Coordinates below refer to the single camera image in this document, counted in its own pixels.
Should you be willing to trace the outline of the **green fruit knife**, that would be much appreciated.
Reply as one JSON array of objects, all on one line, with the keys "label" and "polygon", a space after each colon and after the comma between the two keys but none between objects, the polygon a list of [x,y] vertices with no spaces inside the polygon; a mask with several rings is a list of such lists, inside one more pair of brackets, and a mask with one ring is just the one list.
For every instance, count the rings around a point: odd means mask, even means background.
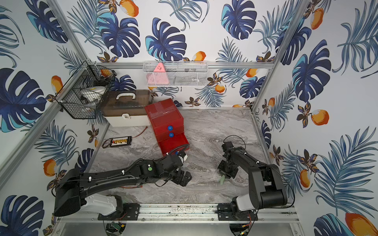
[{"label": "green fruit knife", "polygon": [[225,175],[222,175],[222,176],[221,176],[221,179],[220,179],[220,184],[223,185],[223,184],[224,184],[224,181],[225,181]]}]

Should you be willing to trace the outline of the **red three-drawer cabinet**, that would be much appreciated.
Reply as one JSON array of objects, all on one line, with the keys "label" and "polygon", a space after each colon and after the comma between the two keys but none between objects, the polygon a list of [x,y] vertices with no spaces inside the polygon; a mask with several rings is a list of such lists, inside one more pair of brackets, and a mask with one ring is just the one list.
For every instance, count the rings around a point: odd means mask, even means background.
[{"label": "red three-drawer cabinet", "polygon": [[148,105],[145,111],[163,155],[189,143],[184,132],[184,118],[172,99]]}]

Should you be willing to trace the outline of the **red top drawer blue knob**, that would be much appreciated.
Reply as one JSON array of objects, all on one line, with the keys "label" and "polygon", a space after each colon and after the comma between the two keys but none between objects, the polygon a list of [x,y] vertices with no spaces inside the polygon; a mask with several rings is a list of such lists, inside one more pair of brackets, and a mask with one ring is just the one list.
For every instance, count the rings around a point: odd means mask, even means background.
[{"label": "red top drawer blue knob", "polygon": [[155,129],[163,129],[166,128],[168,130],[173,130],[174,128],[184,128],[184,119],[166,119],[166,118],[159,118],[159,119],[153,119],[151,120],[151,125],[153,127],[153,130]]}]

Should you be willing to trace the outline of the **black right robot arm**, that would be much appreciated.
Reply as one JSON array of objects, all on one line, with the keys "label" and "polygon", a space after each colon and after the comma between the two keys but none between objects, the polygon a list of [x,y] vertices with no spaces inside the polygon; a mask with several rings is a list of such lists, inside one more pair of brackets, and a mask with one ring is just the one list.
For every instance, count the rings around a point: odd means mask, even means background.
[{"label": "black right robot arm", "polygon": [[233,179],[239,168],[248,174],[248,193],[233,200],[239,211],[287,205],[283,179],[276,165],[257,160],[243,147],[234,147],[232,142],[224,142],[222,150],[224,160],[218,166],[221,175]]}]

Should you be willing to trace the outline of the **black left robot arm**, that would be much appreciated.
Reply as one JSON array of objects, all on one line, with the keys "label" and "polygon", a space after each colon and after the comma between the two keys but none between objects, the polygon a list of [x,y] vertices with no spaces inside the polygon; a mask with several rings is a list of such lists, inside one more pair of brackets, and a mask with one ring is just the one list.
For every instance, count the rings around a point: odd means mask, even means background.
[{"label": "black left robot arm", "polygon": [[155,184],[160,180],[185,187],[192,175],[183,171],[182,166],[181,157],[173,153],[157,160],[138,159],[129,167],[107,172],[82,173],[76,167],[56,186],[54,216],[74,214],[89,202],[88,197],[113,188]]}]

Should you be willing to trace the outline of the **black orange battery charger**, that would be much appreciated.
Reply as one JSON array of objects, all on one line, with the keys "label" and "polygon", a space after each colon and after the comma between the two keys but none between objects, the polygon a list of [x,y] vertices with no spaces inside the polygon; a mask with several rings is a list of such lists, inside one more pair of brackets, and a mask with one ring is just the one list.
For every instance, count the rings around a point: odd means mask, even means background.
[{"label": "black orange battery charger", "polygon": [[122,147],[122,146],[129,146],[132,144],[132,137],[131,136],[124,136],[124,137],[117,137],[111,138],[110,147]]}]

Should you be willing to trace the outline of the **brown lid white storage box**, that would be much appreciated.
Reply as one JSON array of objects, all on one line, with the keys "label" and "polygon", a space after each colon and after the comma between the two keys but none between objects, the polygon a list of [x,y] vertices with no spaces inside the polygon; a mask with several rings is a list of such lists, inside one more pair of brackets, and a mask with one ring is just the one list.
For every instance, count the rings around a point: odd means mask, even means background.
[{"label": "brown lid white storage box", "polygon": [[148,89],[109,91],[99,107],[112,127],[149,126],[145,107],[152,104]]}]

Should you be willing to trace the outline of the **pink triangle sign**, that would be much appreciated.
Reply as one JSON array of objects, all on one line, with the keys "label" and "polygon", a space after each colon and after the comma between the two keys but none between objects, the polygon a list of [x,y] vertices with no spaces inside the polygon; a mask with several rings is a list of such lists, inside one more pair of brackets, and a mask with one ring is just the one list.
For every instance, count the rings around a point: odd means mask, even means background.
[{"label": "pink triangle sign", "polygon": [[147,84],[150,86],[163,86],[169,84],[169,78],[163,63],[158,63],[153,72],[147,73]]}]

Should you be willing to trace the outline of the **white item in basket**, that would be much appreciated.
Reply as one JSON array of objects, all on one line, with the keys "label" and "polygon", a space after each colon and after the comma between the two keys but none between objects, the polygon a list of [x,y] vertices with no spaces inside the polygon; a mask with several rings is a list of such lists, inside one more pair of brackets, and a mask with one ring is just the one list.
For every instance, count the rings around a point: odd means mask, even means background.
[{"label": "white item in basket", "polygon": [[80,91],[80,100],[87,103],[99,102],[104,95],[106,88],[104,86],[84,88]]}]

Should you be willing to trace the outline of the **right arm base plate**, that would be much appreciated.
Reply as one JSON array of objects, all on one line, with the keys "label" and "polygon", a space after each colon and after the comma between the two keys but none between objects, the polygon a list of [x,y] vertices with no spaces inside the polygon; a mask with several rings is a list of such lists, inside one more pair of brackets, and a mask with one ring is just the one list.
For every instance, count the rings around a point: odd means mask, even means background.
[{"label": "right arm base plate", "polygon": [[258,220],[256,210],[240,211],[234,203],[218,204],[215,213],[219,221],[254,221]]}]

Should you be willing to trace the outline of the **aluminium front rail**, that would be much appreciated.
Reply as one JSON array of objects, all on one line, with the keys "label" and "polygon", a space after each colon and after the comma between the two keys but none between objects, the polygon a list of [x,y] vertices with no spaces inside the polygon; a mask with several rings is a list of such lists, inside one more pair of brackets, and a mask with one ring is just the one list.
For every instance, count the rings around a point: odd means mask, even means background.
[{"label": "aluminium front rail", "polygon": [[[136,221],[100,221],[98,214],[78,212],[60,219],[65,223],[220,223],[241,224],[250,221],[219,221],[215,213],[218,204],[140,204],[139,216]],[[261,209],[256,210],[258,220],[255,223],[299,223],[296,210],[286,209]]]}]

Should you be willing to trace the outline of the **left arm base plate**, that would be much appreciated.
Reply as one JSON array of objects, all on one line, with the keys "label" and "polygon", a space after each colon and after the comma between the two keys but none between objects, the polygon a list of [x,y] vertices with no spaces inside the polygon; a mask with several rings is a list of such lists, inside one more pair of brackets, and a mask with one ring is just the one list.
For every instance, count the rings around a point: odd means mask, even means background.
[{"label": "left arm base plate", "polygon": [[139,216],[140,204],[135,203],[121,203],[116,207],[116,211],[111,213],[108,216],[102,214],[98,215],[98,220],[102,221],[122,221],[122,220],[131,220],[136,221]]}]

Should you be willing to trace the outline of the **clear mesh wall shelf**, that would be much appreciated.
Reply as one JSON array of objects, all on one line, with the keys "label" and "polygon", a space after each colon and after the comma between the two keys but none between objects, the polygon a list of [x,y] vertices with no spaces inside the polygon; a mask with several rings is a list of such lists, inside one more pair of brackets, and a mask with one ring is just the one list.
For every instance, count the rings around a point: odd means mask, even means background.
[{"label": "clear mesh wall shelf", "polygon": [[169,78],[169,84],[162,87],[198,87],[207,84],[207,62],[144,62],[143,72],[153,72],[158,63],[163,63]]}]

